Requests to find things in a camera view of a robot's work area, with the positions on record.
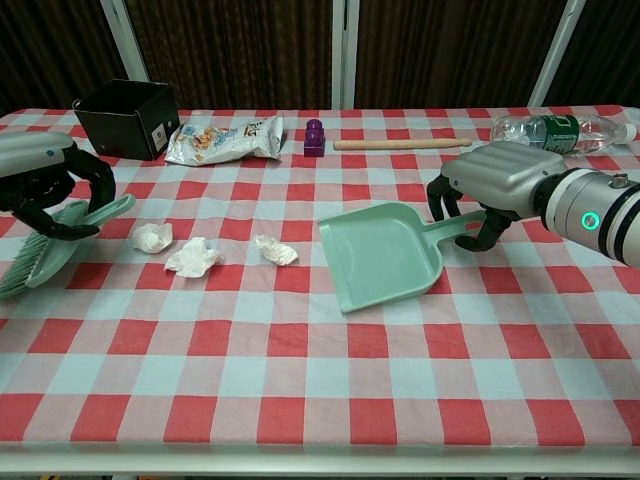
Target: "paper trash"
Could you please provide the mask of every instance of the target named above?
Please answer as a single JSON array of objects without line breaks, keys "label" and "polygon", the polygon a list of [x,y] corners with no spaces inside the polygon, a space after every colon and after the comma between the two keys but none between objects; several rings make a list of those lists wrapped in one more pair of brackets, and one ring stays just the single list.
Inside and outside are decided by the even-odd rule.
[{"label": "paper trash", "polygon": [[173,241],[172,225],[147,223],[133,231],[133,248],[146,253],[158,253]]},{"label": "paper trash", "polygon": [[264,258],[276,265],[289,265],[298,258],[296,251],[267,235],[256,235],[256,245]]},{"label": "paper trash", "polygon": [[204,238],[194,237],[169,257],[164,269],[174,270],[179,277],[199,278],[221,258],[219,252],[207,248]]}]

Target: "bottle cap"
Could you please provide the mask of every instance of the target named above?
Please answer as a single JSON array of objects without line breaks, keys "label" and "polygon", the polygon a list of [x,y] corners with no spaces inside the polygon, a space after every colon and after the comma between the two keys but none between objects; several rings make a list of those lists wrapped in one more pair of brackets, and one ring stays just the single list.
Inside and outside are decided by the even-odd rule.
[{"label": "bottle cap", "polygon": [[624,127],[627,129],[627,134],[625,135],[622,143],[633,142],[633,139],[636,138],[636,126],[633,123],[625,123]]}]

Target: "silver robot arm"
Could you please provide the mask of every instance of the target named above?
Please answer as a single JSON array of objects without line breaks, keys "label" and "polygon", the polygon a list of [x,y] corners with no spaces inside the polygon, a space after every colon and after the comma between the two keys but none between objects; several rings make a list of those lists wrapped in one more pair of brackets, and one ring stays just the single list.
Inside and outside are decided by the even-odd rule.
[{"label": "silver robot arm", "polygon": [[94,225],[57,223],[44,210],[67,198],[74,174],[89,182],[92,212],[115,197],[108,163],[78,148],[73,138],[56,132],[0,134],[0,211],[39,233],[60,240],[78,240],[99,232]]},{"label": "silver robot arm", "polygon": [[640,184],[626,174],[588,168],[568,170],[552,152],[513,142],[494,142],[446,163],[427,186],[434,220],[459,215],[467,194],[487,210],[477,237],[456,244],[471,251],[492,248],[512,222],[540,217],[557,235],[640,267]]}]

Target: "wooden dowel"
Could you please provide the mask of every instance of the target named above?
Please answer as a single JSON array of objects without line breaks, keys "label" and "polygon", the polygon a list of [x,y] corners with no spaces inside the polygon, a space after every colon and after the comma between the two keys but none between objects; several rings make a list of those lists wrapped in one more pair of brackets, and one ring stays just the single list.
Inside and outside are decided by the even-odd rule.
[{"label": "wooden dowel", "polygon": [[403,150],[410,148],[468,147],[470,138],[416,138],[410,140],[336,140],[335,150]]}]

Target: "green bottle label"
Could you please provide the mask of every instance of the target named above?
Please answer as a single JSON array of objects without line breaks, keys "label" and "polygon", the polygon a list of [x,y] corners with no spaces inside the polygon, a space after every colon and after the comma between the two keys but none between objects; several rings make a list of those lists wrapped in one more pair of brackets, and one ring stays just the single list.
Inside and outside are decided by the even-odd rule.
[{"label": "green bottle label", "polygon": [[547,136],[544,139],[543,149],[560,154],[573,151],[578,136],[580,125],[573,115],[542,115],[547,127]]}]

